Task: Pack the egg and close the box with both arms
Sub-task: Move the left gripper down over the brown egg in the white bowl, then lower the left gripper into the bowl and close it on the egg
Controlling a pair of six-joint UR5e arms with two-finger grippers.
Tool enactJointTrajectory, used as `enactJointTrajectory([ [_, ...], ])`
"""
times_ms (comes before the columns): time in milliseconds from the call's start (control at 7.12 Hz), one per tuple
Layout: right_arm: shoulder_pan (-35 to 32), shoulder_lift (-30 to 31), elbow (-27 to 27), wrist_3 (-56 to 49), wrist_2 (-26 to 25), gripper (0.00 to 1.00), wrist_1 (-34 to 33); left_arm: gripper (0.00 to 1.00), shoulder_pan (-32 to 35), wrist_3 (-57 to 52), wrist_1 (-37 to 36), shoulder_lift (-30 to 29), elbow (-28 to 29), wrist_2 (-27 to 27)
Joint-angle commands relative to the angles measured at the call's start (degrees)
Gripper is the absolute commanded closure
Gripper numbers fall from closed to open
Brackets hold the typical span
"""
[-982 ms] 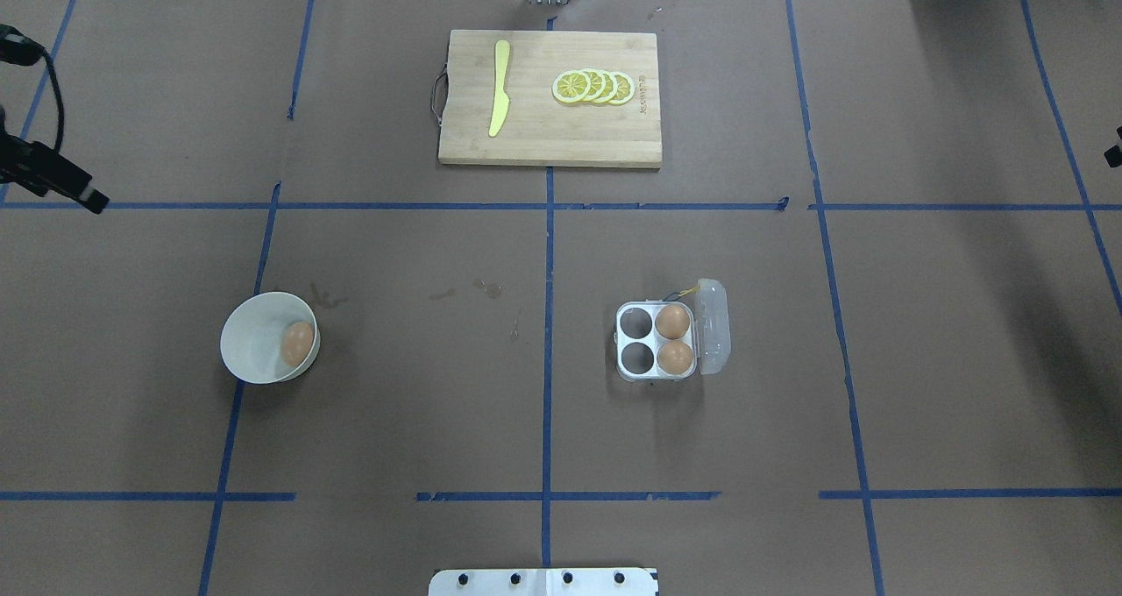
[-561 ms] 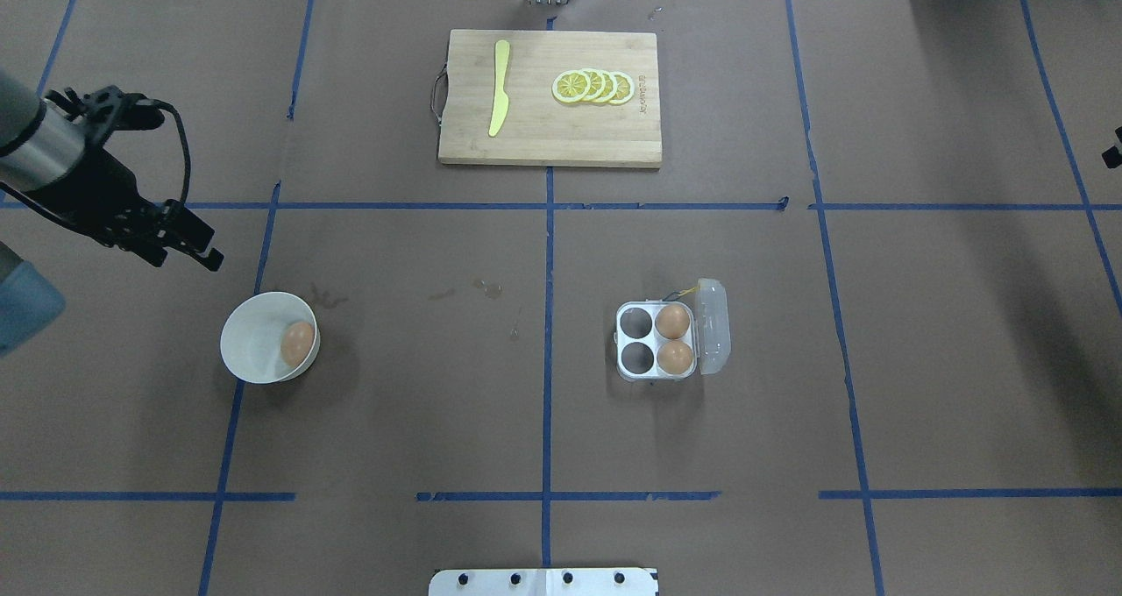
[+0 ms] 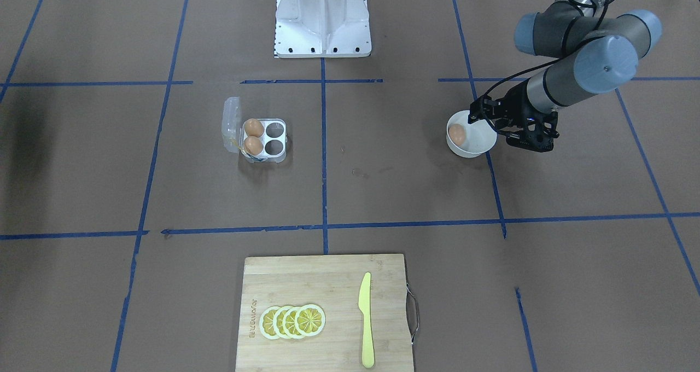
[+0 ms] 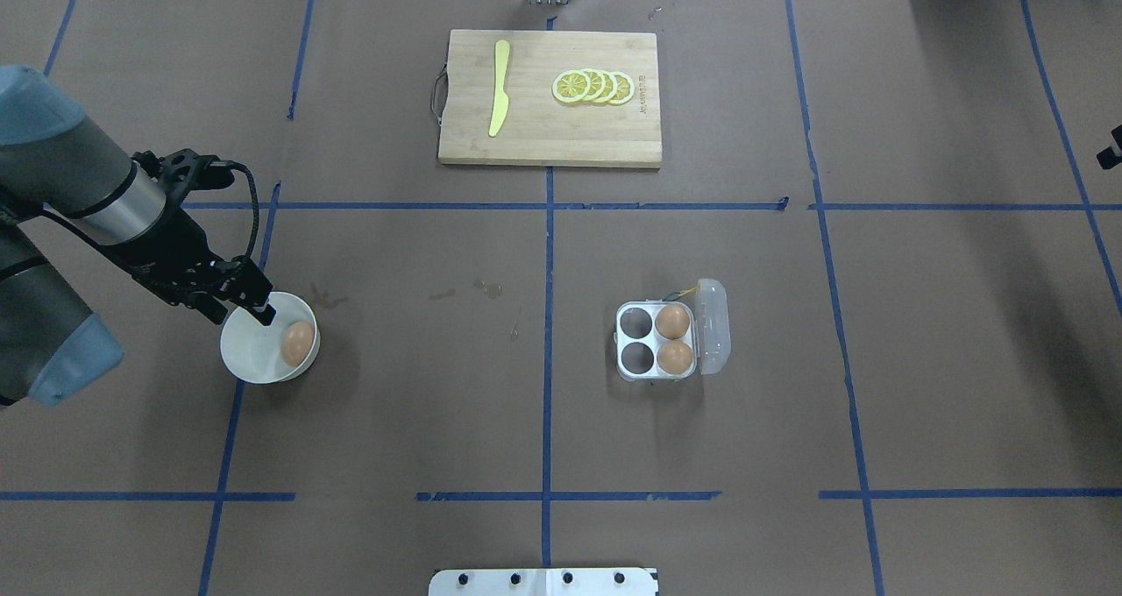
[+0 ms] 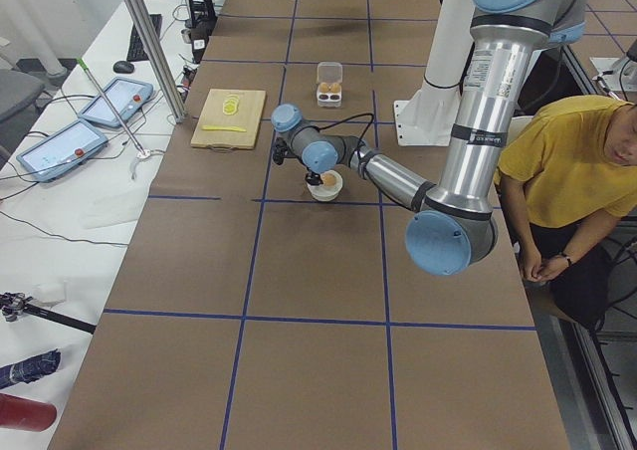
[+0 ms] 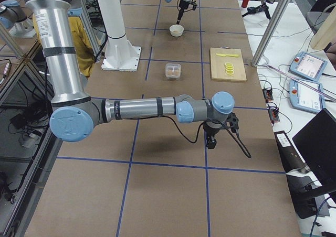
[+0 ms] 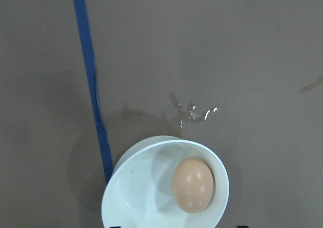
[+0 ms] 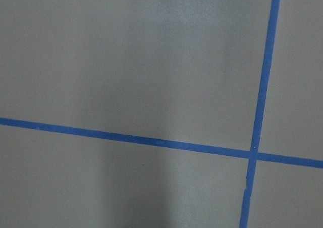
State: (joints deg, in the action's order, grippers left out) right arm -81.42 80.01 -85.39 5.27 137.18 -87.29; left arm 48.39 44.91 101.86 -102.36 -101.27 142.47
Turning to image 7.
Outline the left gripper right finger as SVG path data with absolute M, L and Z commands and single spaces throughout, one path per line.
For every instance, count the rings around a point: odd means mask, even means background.
M 249 228 L 247 225 L 237 225 L 236 228 Z

